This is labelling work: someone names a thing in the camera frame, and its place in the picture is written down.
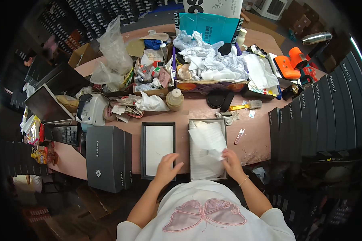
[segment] bracelet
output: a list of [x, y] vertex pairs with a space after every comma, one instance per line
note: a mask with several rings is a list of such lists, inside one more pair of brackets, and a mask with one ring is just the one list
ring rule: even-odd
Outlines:
[[249, 176], [248, 175], [246, 175], [246, 176], [247, 176], [246, 179], [244, 179], [244, 181], [242, 183], [240, 183], [239, 186], [241, 186], [248, 179]]

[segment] person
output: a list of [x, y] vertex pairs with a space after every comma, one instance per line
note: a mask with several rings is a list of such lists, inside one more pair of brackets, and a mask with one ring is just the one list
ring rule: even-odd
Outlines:
[[59, 45], [55, 42], [55, 35], [52, 35], [44, 44], [40, 44], [43, 48], [41, 54], [46, 60], [53, 62], [54, 57], [57, 55]]
[[152, 219], [160, 191], [184, 163], [171, 168], [179, 154], [164, 156], [156, 176], [130, 212], [117, 226], [117, 241], [132, 240], [295, 240], [283, 213], [249, 180], [232, 150], [225, 149], [222, 163], [241, 187], [249, 210], [226, 186], [210, 180], [182, 183], [161, 200]]
[[24, 65], [29, 67], [36, 57], [36, 52], [30, 49], [28, 54], [24, 57]]

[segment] brush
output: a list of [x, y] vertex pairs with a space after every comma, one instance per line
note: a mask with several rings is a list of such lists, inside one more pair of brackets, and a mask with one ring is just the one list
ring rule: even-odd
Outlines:
[[263, 105], [263, 102], [261, 100], [251, 100], [248, 104], [245, 105], [234, 105], [229, 107], [229, 111], [237, 110], [237, 109], [260, 109]]

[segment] white shirt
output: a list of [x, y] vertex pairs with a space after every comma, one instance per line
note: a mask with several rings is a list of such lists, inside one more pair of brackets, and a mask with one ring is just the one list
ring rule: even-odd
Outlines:
[[229, 188], [209, 180], [175, 186], [143, 229], [126, 221], [118, 224], [116, 235], [117, 241], [295, 240], [279, 209], [259, 218]]

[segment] air conditioner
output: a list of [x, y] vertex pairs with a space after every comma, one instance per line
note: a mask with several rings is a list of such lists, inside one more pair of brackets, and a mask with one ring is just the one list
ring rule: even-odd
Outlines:
[[278, 20], [287, 0], [256, 0], [252, 9], [263, 17]]

